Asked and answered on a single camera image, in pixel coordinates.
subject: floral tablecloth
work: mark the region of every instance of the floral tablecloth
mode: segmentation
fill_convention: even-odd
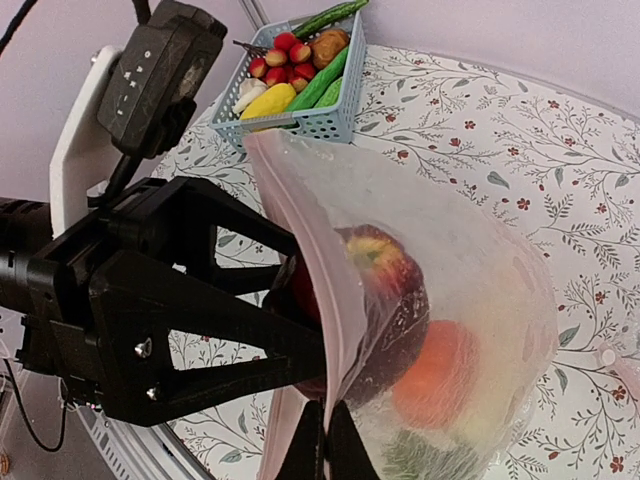
[[[260,210],[251,165],[208,126],[211,109],[156,174],[205,177]],[[535,414],[490,480],[630,479],[640,468],[640,413],[595,347],[640,304],[640,126],[530,81],[407,50],[370,46],[353,143],[443,183],[547,258],[560,351],[535,390]],[[223,265],[275,254],[222,232]],[[258,302],[260,296],[248,301]],[[251,347],[174,332],[178,367],[234,363]],[[270,393],[173,423],[219,480],[254,478]]]

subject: zucchini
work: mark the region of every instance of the zucchini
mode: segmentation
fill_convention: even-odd
[[[356,0],[355,2],[345,2],[331,7],[295,28],[293,34],[300,40],[305,40],[307,37],[318,33],[323,27],[353,15],[367,3],[369,3],[369,0]]]
[[[320,100],[318,100],[318,103],[316,103],[313,108],[332,107],[338,103],[338,99],[340,98],[340,89],[342,88],[342,79],[343,77],[340,77],[329,85],[327,91],[324,92],[324,95],[320,97]]]
[[[297,112],[298,110],[313,108],[318,100],[320,100],[322,94],[327,91],[329,85],[342,75],[344,67],[347,64],[348,56],[349,47],[345,47],[327,68],[320,70],[320,72],[313,77],[311,83],[289,104],[285,112]]]

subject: plastic basket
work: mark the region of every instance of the plastic basket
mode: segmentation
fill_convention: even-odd
[[[291,31],[310,17],[273,23],[262,27],[253,37],[251,43],[256,46],[272,47],[274,38],[282,33]],[[280,115],[239,120],[231,108],[238,99],[240,83],[249,78],[249,63],[254,58],[245,54],[236,68],[231,81],[220,97],[218,106],[211,119],[211,127],[224,137],[238,152],[245,153],[242,137],[248,133],[265,128],[285,125],[296,135],[329,140],[332,142],[349,143],[353,137],[353,122],[360,96],[362,71],[367,44],[362,28],[360,12],[327,28],[341,28],[351,36],[349,56],[343,74],[342,89],[338,102],[327,108],[301,110]]]

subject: brown potato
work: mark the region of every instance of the brown potato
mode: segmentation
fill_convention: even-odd
[[[318,70],[326,68],[348,45],[349,34],[344,30],[334,29],[322,32],[311,42],[313,64]]]

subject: orange fruit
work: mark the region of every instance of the orange fruit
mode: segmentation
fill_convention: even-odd
[[[464,407],[478,364],[478,341],[464,325],[432,321],[418,360],[393,387],[393,403],[415,428],[443,429]]]

